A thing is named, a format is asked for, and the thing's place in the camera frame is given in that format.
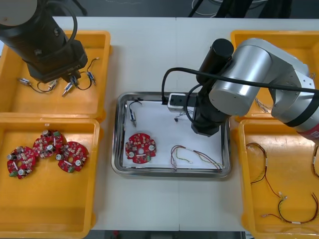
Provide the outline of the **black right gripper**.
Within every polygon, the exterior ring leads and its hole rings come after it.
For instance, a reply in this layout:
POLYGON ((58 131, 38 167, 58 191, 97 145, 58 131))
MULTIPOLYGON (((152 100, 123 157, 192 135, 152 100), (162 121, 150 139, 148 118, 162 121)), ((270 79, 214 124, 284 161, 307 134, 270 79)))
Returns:
POLYGON ((197 94, 195 111, 191 128, 197 134, 212 136, 219 131, 219 127, 229 119, 229 115, 221 112, 209 99, 211 86, 203 86, 197 94))

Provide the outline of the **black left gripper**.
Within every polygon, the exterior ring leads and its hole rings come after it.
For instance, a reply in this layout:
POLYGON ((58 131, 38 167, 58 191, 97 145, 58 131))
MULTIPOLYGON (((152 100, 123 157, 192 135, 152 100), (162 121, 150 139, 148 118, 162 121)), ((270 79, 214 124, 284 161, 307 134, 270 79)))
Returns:
POLYGON ((85 49, 82 43, 75 40, 63 52, 41 58, 36 63, 26 62, 29 74, 35 80, 42 83, 49 83, 55 79, 62 78, 70 83, 71 77, 81 78, 80 69, 88 62, 85 49))

